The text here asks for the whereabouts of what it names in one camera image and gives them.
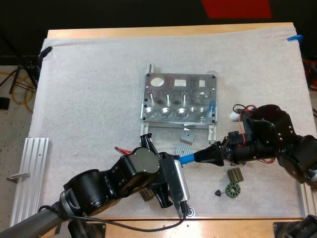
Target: small black part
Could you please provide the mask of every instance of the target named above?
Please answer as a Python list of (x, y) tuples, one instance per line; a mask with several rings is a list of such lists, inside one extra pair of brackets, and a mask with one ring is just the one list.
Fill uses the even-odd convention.
[(220, 190), (217, 190), (215, 193), (214, 193), (216, 196), (220, 197), (222, 192)]
[(210, 147), (194, 153), (195, 162), (210, 163), (217, 166), (224, 166), (221, 142), (217, 141)]
[(317, 235), (317, 220), (308, 215), (300, 222), (274, 222), (275, 238), (314, 238)]
[(0, 98), (0, 109), (9, 109), (10, 98)]

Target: blue tool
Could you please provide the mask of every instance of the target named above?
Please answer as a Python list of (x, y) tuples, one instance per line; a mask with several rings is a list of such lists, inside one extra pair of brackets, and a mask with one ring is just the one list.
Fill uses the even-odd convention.
[(183, 157), (180, 157), (178, 159), (178, 161), (180, 162), (181, 165), (193, 162), (193, 161), (195, 161), (194, 154), (185, 155)]

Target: white cloth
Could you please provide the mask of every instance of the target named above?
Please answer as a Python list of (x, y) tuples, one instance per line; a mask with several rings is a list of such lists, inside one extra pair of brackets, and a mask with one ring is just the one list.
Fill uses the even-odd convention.
[[(277, 104), (300, 135), (316, 136), (294, 27), (184, 37), (46, 39), (53, 50), (43, 61), (30, 130), (47, 136), (42, 204), (58, 200), (63, 185), (89, 169), (107, 170), (119, 159), (114, 146), (139, 146), (140, 110), (147, 63), (166, 73), (218, 73), (217, 139), (239, 130), (229, 114), (235, 103)], [(182, 129), (151, 128), (159, 151), (174, 153)], [(207, 146), (207, 130), (196, 130), (192, 151)], [(278, 165), (250, 162), (241, 168), (241, 194), (224, 194), (230, 166), (190, 163), (184, 173), (189, 204), (198, 217), (299, 217), (297, 182)], [(139, 194), (104, 211), (110, 217), (175, 217), (154, 198)]]

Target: gear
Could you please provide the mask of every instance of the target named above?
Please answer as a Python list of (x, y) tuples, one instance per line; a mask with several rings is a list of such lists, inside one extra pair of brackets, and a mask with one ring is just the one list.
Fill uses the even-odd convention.
[(241, 192), (241, 188), (239, 184), (237, 184), (236, 182), (231, 182), (226, 187), (226, 195), (230, 198), (237, 197), (240, 194), (240, 192)]

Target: red wire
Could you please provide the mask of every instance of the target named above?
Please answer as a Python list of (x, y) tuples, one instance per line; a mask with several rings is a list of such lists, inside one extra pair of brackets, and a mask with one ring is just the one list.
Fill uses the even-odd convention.
[(115, 146), (114, 148), (115, 148), (116, 151), (118, 151), (119, 153), (121, 153), (121, 154), (123, 154), (123, 155), (129, 155), (129, 154), (132, 153), (132, 151), (122, 149), (122, 148), (120, 148), (120, 147), (118, 147), (118, 146)]
[(241, 144), (238, 144), (239, 147), (242, 147), (246, 144), (246, 137), (244, 135), (244, 132), (242, 132), (242, 123), (241, 123), (241, 117), (242, 117), (242, 113), (240, 113), (239, 115), (239, 128), (240, 128), (240, 132), (242, 134), (242, 138), (243, 138), (243, 143), (242, 145)]
[[(255, 105), (249, 105), (248, 107), (257, 108), (257, 106), (255, 106)], [(251, 111), (248, 107), (244, 109), (245, 112)], [(246, 143), (246, 137), (245, 137), (245, 135), (244, 135), (244, 132), (242, 132), (241, 117), (242, 117), (242, 113), (240, 113), (240, 115), (239, 115), (239, 128), (240, 128), (240, 133), (242, 134), (243, 143), (242, 143), (242, 144), (238, 144), (239, 147), (244, 146), (245, 143)], [(269, 161), (264, 160), (264, 159), (261, 159), (261, 160), (258, 160), (258, 161), (259, 161), (259, 162), (262, 162), (262, 163), (265, 163), (265, 164), (272, 164), (272, 163), (275, 161), (275, 158), (274, 158), (274, 159), (270, 159)]]

